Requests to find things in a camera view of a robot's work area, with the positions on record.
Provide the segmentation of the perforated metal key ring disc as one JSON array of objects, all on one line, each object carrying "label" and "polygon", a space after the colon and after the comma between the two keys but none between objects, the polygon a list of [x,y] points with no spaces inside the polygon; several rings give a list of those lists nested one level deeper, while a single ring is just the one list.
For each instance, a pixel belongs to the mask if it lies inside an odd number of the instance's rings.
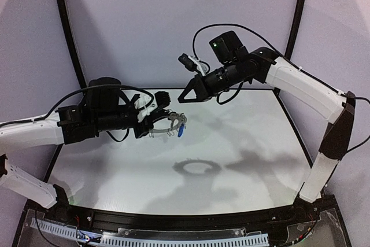
[{"label": "perforated metal key ring disc", "polygon": [[168,128],[160,128],[160,129],[153,129],[153,132],[150,134],[151,138],[154,138],[156,134],[167,134],[167,136],[171,137],[176,135],[179,127],[184,124],[186,126],[187,117],[184,113],[177,113],[170,111],[170,115],[167,118],[170,121]]}]

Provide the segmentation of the blue key tag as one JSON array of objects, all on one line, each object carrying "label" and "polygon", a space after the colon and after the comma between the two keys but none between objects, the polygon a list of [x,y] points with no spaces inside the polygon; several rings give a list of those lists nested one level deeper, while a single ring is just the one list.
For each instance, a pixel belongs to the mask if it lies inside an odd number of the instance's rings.
[{"label": "blue key tag", "polygon": [[184,125],[184,124],[182,124],[182,125],[179,127],[179,129],[178,129],[178,131],[177,131],[177,137],[178,137],[178,138],[180,138],[180,137],[183,135],[185,128],[186,128],[186,127],[185,127],[185,125]]}]

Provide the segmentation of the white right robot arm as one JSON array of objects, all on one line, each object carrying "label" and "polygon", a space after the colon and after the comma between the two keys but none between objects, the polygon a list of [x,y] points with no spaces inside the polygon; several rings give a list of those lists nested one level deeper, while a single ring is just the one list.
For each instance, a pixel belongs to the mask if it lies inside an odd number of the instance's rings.
[{"label": "white right robot arm", "polygon": [[195,76],[178,101],[205,102],[236,84],[256,80],[285,91],[312,108],[327,121],[327,128],[298,198],[315,202],[348,152],[354,124],[354,95],[322,84],[276,50],[260,47],[249,52],[234,31],[221,34],[209,44],[222,66],[207,73],[199,59],[187,54],[179,56],[179,62]]}]

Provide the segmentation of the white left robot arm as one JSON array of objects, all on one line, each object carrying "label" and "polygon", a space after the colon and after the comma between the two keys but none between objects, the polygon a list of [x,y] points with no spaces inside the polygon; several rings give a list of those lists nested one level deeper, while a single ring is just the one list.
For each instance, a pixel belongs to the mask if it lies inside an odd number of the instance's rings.
[{"label": "white left robot arm", "polygon": [[169,117],[170,103],[166,91],[150,93],[103,77],[64,96],[45,115],[1,123],[1,186],[46,209],[68,207],[61,186],[32,176],[6,155],[37,146],[70,145],[116,130],[133,131],[139,139],[149,135],[155,122]]}]

